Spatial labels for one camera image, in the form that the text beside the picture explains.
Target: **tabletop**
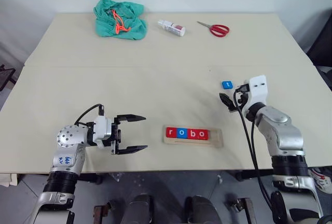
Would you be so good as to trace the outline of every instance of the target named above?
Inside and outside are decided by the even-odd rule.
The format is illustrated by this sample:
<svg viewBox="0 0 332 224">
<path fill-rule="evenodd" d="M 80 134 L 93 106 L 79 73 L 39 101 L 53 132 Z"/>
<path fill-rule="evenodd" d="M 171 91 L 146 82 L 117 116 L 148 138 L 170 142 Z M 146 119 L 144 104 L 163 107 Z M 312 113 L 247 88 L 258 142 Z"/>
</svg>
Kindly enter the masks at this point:
<svg viewBox="0 0 332 224">
<path fill-rule="evenodd" d="M 146 14 L 146 38 L 129 41 L 96 36 L 91 14 L 57 15 L 0 112 L 0 172 L 48 173 L 58 131 L 97 103 L 109 118 L 146 117 L 119 127 L 122 147 L 148 148 L 112 156 L 109 149 L 88 147 L 83 172 L 253 169 L 239 115 L 229 113 L 218 94 L 233 93 L 221 88 L 224 80 L 236 86 L 261 74 L 268 104 L 301 130 L 308 165 L 332 164 L 331 91 L 275 15 L 165 14 L 188 28 L 184 37 L 154 27 L 162 16 Z M 198 17 L 231 32 L 214 37 L 194 24 Z M 249 38 L 241 27 L 256 31 Z M 220 128 L 223 145 L 165 144 L 164 125 Z M 265 138 L 257 129 L 254 138 L 259 167 L 271 168 Z"/>
<path fill-rule="evenodd" d="M 99 37 L 92 13 L 58 14 L 25 66 L 254 66 L 311 65 L 275 14 L 147 13 L 142 40 Z M 183 37 L 164 31 L 160 19 L 186 27 Z M 217 38 L 197 23 L 230 28 Z"/>
<path fill-rule="evenodd" d="M 218 93 L 232 93 L 221 89 L 223 80 L 240 85 L 244 78 L 260 74 L 267 76 L 268 104 L 290 115 L 300 128 L 307 163 L 332 164 L 332 94 L 309 66 L 301 69 L 302 76 L 291 66 L 195 66 L 171 71 L 164 67 L 25 67 L 0 114 L 0 172 L 47 173 L 58 131 L 96 103 L 105 106 L 109 118 L 146 117 L 119 127 L 122 147 L 148 148 L 112 156 L 109 149 L 88 147 L 83 172 L 252 169 L 240 117 L 228 112 Z M 96 115 L 94 111 L 83 121 Z M 223 145 L 165 144 L 165 124 L 220 128 Z M 260 168 L 271 168 L 265 138 L 257 129 L 255 144 Z"/>
</svg>

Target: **green cloth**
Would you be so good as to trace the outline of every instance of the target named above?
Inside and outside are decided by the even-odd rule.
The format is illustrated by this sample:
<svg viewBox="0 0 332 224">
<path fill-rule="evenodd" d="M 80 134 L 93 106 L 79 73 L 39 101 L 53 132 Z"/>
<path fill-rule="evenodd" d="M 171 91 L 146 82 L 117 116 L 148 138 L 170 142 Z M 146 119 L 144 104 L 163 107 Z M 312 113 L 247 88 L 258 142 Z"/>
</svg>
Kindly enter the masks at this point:
<svg viewBox="0 0 332 224">
<path fill-rule="evenodd" d="M 138 18 L 143 13 L 143 5 L 132 2 L 117 3 L 112 0 L 100 0 L 93 12 L 97 19 L 95 21 L 95 31 L 99 36 L 113 36 L 123 39 L 140 40 L 145 37 L 147 26 L 144 20 Z M 112 9 L 123 19 L 123 24 L 128 32 L 120 31 L 115 33 L 116 21 L 113 17 Z"/>
</svg>

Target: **floor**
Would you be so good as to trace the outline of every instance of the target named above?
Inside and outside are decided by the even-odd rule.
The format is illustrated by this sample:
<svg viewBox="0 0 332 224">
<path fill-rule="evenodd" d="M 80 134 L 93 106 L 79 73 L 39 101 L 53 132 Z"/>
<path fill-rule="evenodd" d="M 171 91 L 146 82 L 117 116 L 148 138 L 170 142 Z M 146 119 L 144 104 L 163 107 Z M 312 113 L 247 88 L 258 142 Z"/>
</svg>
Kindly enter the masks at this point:
<svg viewBox="0 0 332 224">
<path fill-rule="evenodd" d="M 0 186 L 1 223 L 27 223 L 46 179 L 46 176 L 41 175 L 24 175 L 16 187 Z M 262 179 L 269 192 L 275 190 L 271 184 L 271 176 Z M 225 204 L 228 199 L 236 197 L 251 198 L 257 223 L 273 223 L 257 180 L 239 182 L 224 171 L 115 173 L 106 174 L 100 185 L 79 181 L 72 208 L 75 213 L 74 223 L 92 224 L 93 207 L 104 205 L 109 200 L 116 200 L 120 207 L 104 218 L 103 223 L 119 224 L 124 206 L 141 193 L 148 193 L 154 197 L 158 224 L 181 223 L 186 197 L 196 194 L 211 200 L 223 223 L 247 223 L 244 211 L 229 211 Z M 332 195 L 320 193 L 320 199 L 324 214 L 332 214 Z"/>
</svg>

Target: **black cable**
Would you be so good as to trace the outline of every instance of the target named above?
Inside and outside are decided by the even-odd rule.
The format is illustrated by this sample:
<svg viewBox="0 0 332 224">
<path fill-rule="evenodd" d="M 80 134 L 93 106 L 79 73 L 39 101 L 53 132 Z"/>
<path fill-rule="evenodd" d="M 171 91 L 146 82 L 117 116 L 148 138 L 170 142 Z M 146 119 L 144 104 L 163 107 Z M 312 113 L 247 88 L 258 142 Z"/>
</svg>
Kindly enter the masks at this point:
<svg viewBox="0 0 332 224">
<path fill-rule="evenodd" d="M 269 194 L 267 193 L 267 191 L 264 187 L 264 184 L 261 181 L 260 172 L 259 172 L 259 169 L 258 169 L 258 162 L 257 162 L 256 151 L 255 151 L 255 143 L 254 143 L 254 129 L 255 129 L 254 127 L 255 127 L 255 121 L 253 121 L 252 126 L 251 126 L 251 147 L 252 147 L 252 150 L 253 150 L 253 157 L 254 157 L 254 160 L 255 160 L 255 163 L 256 163 L 256 167 L 257 167 L 256 174 L 257 174 L 258 185 L 259 185 L 259 188 L 260 188 L 260 190 L 263 194 L 263 197 L 264 197 L 265 201 L 267 202 L 269 208 L 272 209 L 272 204 L 271 204 Z"/>
<path fill-rule="evenodd" d="M 77 122 L 77 124 L 85 125 L 86 127 L 88 126 L 86 123 L 83 122 Z"/>
<path fill-rule="evenodd" d="M 78 125 L 81 118 L 84 117 L 85 114 L 87 114 L 89 111 L 95 109 L 96 107 L 99 107 L 99 115 L 104 115 L 104 106 L 102 104 L 96 104 L 94 106 L 91 106 L 88 110 L 86 110 L 84 113 L 81 114 L 81 116 L 78 117 L 78 119 L 75 121 L 74 125 Z"/>
<path fill-rule="evenodd" d="M 261 193 L 264 197 L 264 200 L 266 201 L 267 205 L 269 206 L 269 208 L 272 210 L 272 205 L 271 205 L 271 201 L 268 197 L 268 194 L 266 192 L 266 189 L 264 187 L 264 185 L 262 184 L 262 181 L 260 179 L 260 174 L 259 174 L 259 169 L 258 169 L 258 164 L 257 164 L 257 159 L 256 159 L 256 154 L 254 156 L 254 153 L 253 153 L 253 150 L 252 150 L 252 146 L 250 144 L 250 138 L 249 138 L 249 134 L 248 134 L 248 130 L 247 130 L 247 126 L 245 124 L 245 121 L 244 121 L 244 117 L 243 117 L 243 114 L 241 112 L 241 109 L 239 107 L 239 104 L 237 102 L 237 98 L 236 98 L 236 94 L 237 92 L 235 91 L 234 94 L 233 94 L 233 101 L 235 103 L 235 107 L 237 108 L 238 110 L 238 113 L 241 117 L 241 121 L 242 121 L 242 124 L 243 124 L 243 128 L 244 128 L 244 132 L 245 132 L 245 136 L 247 138 L 247 142 L 248 142 L 248 147 L 249 147 L 249 151 L 250 151 L 250 155 L 251 155 L 251 159 L 253 161 L 253 164 L 254 164 L 254 168 L 255 168 L 255 171 L 256 171 L 256 175 L 257 175 L 257 179 L 258 179 L 258 185 L 259 185 L 259 188 L 261 190 Z"/>
</svg>

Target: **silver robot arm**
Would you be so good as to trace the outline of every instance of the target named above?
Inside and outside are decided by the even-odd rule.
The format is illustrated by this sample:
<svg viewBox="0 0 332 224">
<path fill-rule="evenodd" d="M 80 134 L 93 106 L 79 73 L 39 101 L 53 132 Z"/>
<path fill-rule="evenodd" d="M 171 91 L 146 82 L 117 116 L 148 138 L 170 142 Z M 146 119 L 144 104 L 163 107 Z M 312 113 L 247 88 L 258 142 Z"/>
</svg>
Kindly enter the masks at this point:
<svg viewBox="0 0 332 224">
<path fill-rule="evenodd" d="M 288 115 L 266 106 L 268 89 L 264 75 L 245 81 L 235 93 L 241 94 L 238 102 L 243 116 L 255 123 L 267 141 L 273 184 L 278 188 L 270 198 L 274 222 L 317 223 L 323 212 L 314 180 L 308 175 L 300 130 L 292 125 Z M 230 111 L 238 109 L 226 94 L 219 96 Z"/>
<path fill-rule="evenodd" d="M 99 107 L 99 115 L 93 122 L 81 123 L 80 118 L 91 109 Z M 74 213 L 69 209 L 74 203 L 74 191 L 82 172 L 87 146 L 105 148 L 110 146 L 111 154 L 134 153 L 147 146 L 130 146 L 119 149 L 121 121 L 144 120 L 137 115 L 118 115 L 114 122 L 104 116 L 104 107 L 100 104 L 91 107 L 75 122 L 67 125 L 57 134 L 57 150 L 43 192 L 39 195 L 30 217 L 30 224 L 70 224 Z"/>
</svg>

